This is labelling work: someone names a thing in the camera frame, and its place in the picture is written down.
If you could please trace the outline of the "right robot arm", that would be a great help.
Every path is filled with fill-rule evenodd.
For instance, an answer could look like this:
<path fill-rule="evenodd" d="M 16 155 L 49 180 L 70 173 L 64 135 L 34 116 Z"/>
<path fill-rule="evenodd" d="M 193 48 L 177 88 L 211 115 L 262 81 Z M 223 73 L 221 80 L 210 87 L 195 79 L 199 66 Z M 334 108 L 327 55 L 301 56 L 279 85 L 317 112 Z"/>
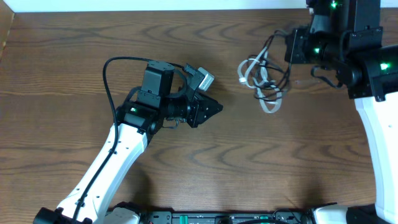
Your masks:
<path fill-rule="evenodd" d="M 397 222 L 397 47 L 382 44 L 379 0 L 307 1 L 312 21 L 287 37 L 285 60 L 336 72 L 363 122 L 376 181 L 376 201 L 310 209 L 303 223 Z"/>

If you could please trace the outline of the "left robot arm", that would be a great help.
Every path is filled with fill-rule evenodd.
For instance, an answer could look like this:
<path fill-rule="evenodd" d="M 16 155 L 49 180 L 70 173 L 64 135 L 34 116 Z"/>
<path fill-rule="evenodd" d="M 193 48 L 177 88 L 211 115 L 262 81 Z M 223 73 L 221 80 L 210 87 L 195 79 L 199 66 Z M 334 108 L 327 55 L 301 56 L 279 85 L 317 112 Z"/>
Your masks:
<path fill-rule="evenodd" d="M 222 111 L 204 95 L 214 79 L 202 67 L 148 60 L 142 85 L 111 108 L 114 123 L 90 168 L 55 210 L 41 208 L 34 223 L 139 223 L 139 212 L 109 207 L 117 189 L 164 121 L 197 128 Z"/>

